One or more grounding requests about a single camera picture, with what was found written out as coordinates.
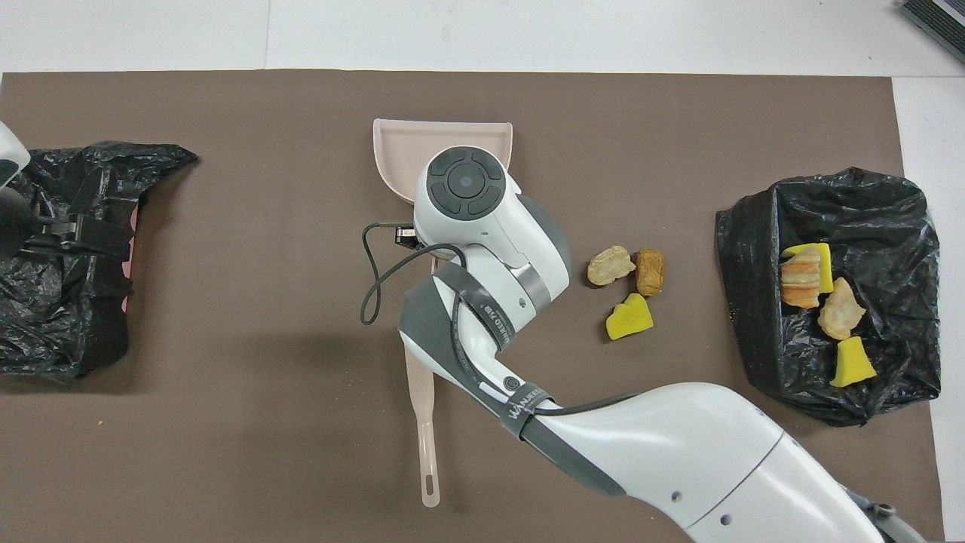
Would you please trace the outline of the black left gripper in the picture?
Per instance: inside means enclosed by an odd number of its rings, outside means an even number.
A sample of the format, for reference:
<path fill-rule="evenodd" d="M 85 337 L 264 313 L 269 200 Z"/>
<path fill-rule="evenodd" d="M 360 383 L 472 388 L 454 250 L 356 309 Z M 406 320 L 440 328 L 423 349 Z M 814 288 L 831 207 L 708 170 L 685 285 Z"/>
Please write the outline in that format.
<path fill-rule="evenodd" d="M 1 260 L 13 258 L 33 237 L 35 254 L 128 259 L 133 232 L 90 214 L 37 217 L 20 193 L 1 189 Z"/>

